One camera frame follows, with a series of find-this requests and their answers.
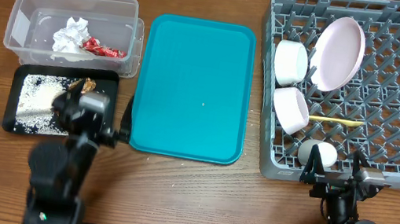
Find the teal plastic serving tray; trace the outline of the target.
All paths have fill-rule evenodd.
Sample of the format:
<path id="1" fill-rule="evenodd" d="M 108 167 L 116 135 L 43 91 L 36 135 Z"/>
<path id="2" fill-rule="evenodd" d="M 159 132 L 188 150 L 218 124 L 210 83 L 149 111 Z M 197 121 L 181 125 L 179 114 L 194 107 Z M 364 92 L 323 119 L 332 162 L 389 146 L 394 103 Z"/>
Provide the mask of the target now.
<path id="1" fill-rule="evenodd" d="M 256 38 L 244 25 L 175 14 L 150 28 L 130 146 L 230 165 L 244 147 Z"/>

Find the pale green bowl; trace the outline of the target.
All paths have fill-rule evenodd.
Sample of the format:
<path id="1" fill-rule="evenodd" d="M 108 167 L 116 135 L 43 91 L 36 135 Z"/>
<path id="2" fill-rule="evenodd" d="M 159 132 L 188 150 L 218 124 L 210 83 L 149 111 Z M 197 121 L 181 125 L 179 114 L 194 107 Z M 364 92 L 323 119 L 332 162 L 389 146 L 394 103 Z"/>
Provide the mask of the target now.
<path id="1" fill-rule="evenodd" d="M 301 82 L 308 70 L 306 47 L 300 42 L 282 40 L 274 54 L 274 73 L 277 83 L 289 86 Z"/>

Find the clear plastic waste bin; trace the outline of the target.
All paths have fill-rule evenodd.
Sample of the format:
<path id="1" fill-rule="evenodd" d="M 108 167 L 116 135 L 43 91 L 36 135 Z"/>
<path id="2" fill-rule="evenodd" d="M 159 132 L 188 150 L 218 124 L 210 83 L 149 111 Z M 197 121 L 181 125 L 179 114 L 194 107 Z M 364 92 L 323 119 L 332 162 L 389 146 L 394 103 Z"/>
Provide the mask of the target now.
<path id="1" fill-rule="evenodd" d="M 108 69 L 129 79 L 137 74 L 145 33 L 138 7 L 137 0 L 16 0 L 3 45 L 21 64 Z M 126 56 L 108 58 L 59 50 L 53 34 L 80 20 L 88 22 L 89 35 L 101 45 Z"/>

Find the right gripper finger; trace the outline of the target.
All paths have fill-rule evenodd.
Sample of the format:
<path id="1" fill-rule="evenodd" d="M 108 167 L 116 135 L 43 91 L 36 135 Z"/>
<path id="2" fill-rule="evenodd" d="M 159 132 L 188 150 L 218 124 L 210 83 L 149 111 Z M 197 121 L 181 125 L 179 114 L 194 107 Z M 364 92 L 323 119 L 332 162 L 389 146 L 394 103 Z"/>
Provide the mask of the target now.
<path id="1" fill-rule="evenodd" d="M 324 177 L 325 172 L 321 158 L 322 157 L 319 145 L 313 145 L 313 147 L 311 147 L 308 161 L 303 168 L 303 172 L 301 173 L 299 178 L 301 182 L 315 183 L 317 181 L 317 178 Z"/>
<path id="2" fill-rule="evenodd" d="M 353 153 L 353 166 L 352 166 L 352 177 L 355 181 L 361 181 L 361 169 L 369 167 L 368 161 L 365 155 L 360 150 L 356 150 Z"/>

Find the black plastic tray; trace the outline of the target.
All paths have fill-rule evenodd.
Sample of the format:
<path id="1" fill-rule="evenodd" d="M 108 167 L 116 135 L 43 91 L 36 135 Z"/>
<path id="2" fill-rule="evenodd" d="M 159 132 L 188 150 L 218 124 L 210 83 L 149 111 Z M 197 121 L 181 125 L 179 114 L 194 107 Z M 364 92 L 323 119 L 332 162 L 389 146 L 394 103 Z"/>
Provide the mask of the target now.
<path id="1" fill-rule="evenodd" d="M 6 104 L 6 110 L 4 113 L 4 118 L 2 119 L 2 128 L 7 131 L 7 132 L 13 132 L 13 128 L 15 125 L 15 117 L 16 117 L 16 110 L 17 110 L 17 104 L 18 104 L 18 98 L 19 94 L 21 92 L 22 84 L 24 83 L 24 78 L 26 78 L 27 75 L 53 75 L 53 76 L 59 76 L 59 77 L 65 77 L 69 79 L 73 79 L 73 81 L 70 82 L 70 84 L 78 79 L 84 79 L 84 78 L 91 78 L 92 80 L 95 80 L 96 82 L 96 88 L 93 90 L 95 93 L 100 93 L 100 94 L 105 94 L 108 97 L 110 97 L 111 105 L 109 106 L 109 111 L 108 115 L 106 117 L 106 125 L 107 127 L 112 127 L 112 121 L 113 121 L 113 116 L 114 116 L 114 107 L 116 106 L 116 95 L 117 95 L 117 90 L 118 90 L 118 85 L 119 85 L 119 76 L 116 74 L 116 72 L 113 71 L 108 71 L 108 70 L 102 70 L 102 69 L 86 69 L 86 68 L 66 68 L 66 67 L 54 67 L 54 66 L 44 66 L 44 65 L 33 65 L 33 64 L 26 64 L 26 65 L 21 65 L 14 74 L 13 81 L 12 81 L 12 87 L 9 93 L 8 97 L 8 103 Z M 44 134 L 39 134 L 39 135 L 44 135 L 44 136 L 50 136 L 50 137 L 67 137 L 68 132 L 64 130 L 67 135 L 65 136 L 60 136 L 60 135 L 44 135 Z"/>

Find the pink bowl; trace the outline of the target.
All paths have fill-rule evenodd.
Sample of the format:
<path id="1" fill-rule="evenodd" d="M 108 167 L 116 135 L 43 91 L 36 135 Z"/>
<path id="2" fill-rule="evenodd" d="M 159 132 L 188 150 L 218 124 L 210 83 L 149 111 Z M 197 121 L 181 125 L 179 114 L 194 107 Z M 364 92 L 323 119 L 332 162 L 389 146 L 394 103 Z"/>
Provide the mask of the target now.
<path id="1" fill-rule="evenodd" d="M 309 123 L 310 113 L 304 98 L 295 87 L 278 88 L 273 92 L 275 114 L 288 135 L 295 134 Z"/>

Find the grey dishwasher rack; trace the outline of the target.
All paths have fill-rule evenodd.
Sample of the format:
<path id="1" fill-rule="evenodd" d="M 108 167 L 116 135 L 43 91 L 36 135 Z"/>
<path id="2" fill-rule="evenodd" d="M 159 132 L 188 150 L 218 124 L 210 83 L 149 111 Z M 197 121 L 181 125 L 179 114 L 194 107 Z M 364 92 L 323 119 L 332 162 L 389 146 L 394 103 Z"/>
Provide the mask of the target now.
<path id="1" fill-rule="evenodd" d="M 320 91 L 306 77 L 297 84 L 313 116 L 364 121 L 360 127 L 311 120 L 288 135 L 273 106 L 278 83 L 274 54 L 282 40 L 301 42 L 310 55 L 321 33 L 334 20 L 351 17 L 365 33 L 365 55 L 348 84 Z M 383 172 L 394 189 L 400 189 L 400 1 L 395 0 L 270 0 L 263 21 L 262 62 L 264 91 L 260 122 L 262 175 L 295 181 L 303 166 L 298 160 L 308 139 L 325 141 L 338 152 L 329 174 L 349 174 L 352 155 L 362 151 L 372 167 Z"/>

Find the red snack wrapper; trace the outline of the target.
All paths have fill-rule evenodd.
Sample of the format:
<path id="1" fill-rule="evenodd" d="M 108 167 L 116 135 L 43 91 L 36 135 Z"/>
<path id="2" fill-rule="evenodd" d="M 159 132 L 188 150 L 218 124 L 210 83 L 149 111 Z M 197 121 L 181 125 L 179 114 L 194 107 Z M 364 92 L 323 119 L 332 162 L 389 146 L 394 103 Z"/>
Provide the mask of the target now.
<path id="1" fill-rule="evenodd" d="M 127 57 L 127 53 L 125 51 L 101 45 L 100 41 L 94 37 L 91 37 L 87 41 L 83 42 L 81 48 L 88 53 L 103 57 L 114 57 L 119 59 Z"/>

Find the brown food chunk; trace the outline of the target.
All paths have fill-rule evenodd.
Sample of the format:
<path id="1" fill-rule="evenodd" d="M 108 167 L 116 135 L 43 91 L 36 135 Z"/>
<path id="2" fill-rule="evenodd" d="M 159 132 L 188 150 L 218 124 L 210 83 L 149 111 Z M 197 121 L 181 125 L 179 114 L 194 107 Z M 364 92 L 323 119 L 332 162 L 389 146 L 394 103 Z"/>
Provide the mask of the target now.
<path id="1" fill-rule="evenodd" d="M 95 88 L 96 88 L 95 80 L 92 80 L 91 78 L 84 78 L 72 82 L 69 85 L 68 90 L 78 90 L 81 94 L 85 94 L 89 91 L 94 90 Z"/>

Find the yellow plastic spoon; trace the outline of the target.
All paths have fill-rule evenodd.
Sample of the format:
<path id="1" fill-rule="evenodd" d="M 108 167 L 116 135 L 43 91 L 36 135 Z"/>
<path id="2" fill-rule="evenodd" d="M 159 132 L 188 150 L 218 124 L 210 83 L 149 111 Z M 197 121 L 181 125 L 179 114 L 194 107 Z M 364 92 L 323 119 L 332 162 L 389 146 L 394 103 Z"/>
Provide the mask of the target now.
<path id="1" fill-rule="evenodd" d="M 322 122 L 340 123 L 347 127 L 360 127 L 361 125 L 364 124 L 364 121 L 353 121 L 348 119 L 338 119 L 332 117 L 322 117 L 322 116 L 312 116 L 312 115 L 309 116 L 309 119 Z"/>

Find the foil wrapper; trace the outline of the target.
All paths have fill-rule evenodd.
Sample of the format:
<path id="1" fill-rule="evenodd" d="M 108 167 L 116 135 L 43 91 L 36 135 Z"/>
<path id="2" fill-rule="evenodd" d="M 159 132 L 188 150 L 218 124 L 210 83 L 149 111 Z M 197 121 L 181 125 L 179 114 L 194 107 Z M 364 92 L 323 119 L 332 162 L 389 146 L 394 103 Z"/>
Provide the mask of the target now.
<path id="1" fill-rule="evenodd" d="M 53 51 L 61 53 L 84 54 L 83 43 L 90 39 L 87 25 L 89 22 L 83 18 L 75 20 L 70 17 L 66 27 L 53 34 Z"/>

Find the white cup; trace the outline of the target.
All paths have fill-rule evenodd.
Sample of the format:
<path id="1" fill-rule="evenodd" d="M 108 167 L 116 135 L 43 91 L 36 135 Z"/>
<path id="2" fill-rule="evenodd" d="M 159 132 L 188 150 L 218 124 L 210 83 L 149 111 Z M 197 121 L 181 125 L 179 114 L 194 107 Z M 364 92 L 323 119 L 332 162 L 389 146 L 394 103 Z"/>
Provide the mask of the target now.
<path id="1" fill-rule="evenodd" d="M 302 165 L 305 165 L 310 157 L 311 149 L 314 145 L 318 146 L 322 165 L 324 167 L 331 167 L 337 160 L 337 154 L 335 147 L 328 142 L 308 139 L 304 141 L 299 147 L 298 160 Z"/>

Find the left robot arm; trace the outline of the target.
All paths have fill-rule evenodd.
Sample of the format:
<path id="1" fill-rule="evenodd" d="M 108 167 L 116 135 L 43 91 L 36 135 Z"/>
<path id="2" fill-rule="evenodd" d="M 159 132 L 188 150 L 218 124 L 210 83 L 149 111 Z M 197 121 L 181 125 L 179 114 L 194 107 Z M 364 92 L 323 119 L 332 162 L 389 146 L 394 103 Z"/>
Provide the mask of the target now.
<path id="1" fill-rule="evenodd" d="M 133 101 L 123 113 L 120 129 L 104 127 L 110 98 L 71 89 L 55 97 L 52 107 L 68 132 L 65 142 L 43 141 L 30 152 L 30 188 L 22 224 L 90 224 L 83 221 L 79 197 L 99 147 L 130 142 Z"/>

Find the large white plate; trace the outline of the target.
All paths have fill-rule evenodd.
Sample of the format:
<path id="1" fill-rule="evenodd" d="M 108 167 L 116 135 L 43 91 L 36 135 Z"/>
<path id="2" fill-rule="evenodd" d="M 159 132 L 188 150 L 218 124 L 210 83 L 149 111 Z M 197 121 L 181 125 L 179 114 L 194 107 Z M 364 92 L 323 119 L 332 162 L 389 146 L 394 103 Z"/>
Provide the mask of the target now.
<path id="1" fill-rule="evenodd" d="M 365 34 L 350 17 L 334 20 L 319 36 L 310 59 L 310 80 L 320 91 L 337 90 L 353 79 L 365 52 Z"/>

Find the spilled white rice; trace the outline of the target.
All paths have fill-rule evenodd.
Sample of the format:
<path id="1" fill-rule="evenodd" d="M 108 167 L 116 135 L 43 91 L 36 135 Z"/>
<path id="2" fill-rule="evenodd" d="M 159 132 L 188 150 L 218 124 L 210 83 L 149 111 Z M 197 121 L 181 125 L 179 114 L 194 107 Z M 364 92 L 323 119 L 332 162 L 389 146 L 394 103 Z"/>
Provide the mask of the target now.
<path id="1" fill-rule="evenodd" d="M 52 110 L 55 97 L 67 91 L 73 79 L 30 74 L 24 78 L 18 98 L 13 132 L 66 136 Z"/>

